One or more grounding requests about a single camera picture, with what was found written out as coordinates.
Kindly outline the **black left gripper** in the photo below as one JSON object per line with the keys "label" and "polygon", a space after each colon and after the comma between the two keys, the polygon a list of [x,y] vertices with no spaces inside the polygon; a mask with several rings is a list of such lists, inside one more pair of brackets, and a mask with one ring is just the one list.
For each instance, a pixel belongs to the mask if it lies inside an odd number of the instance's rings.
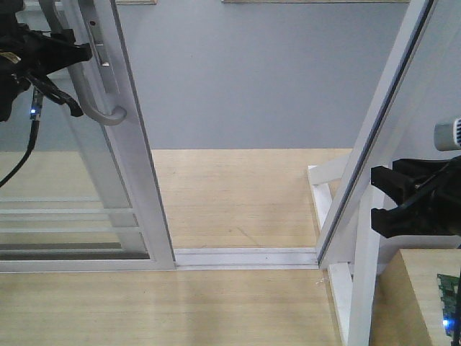
{"label": "black left gripper", "polygon": [[[16,13],[23,1],[1,2],[1,121],[12,112],[13,101],[31,86],[58,105],[67,105],[73,117],[84,115],[78,102],[46,75],[92,58],[88,43],[77,45],[66,35],[44,35],[19,23]],[[44,74],[35,76],[33,72]]]}

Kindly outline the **grey cylindrical arm link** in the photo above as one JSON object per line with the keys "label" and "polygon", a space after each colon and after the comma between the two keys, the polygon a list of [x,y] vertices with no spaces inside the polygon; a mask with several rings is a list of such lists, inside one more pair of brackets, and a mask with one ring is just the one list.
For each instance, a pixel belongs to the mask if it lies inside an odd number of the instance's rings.
{"label": "grey cylindrical arm link", "polygon": [[438,151],[460,150],[460,118],[438,122],[434,127],[434,146]]}

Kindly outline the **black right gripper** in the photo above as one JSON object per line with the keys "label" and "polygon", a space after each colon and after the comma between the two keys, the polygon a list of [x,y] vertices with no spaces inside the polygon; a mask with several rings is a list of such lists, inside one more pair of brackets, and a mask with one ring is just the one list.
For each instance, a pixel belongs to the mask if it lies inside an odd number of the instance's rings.
{"label": "black right gripper", "polygon": [[371,227],[385,238],[460,235],[460,157],[399,159],[371,168],[371,184],[397,206],[371,210]]}

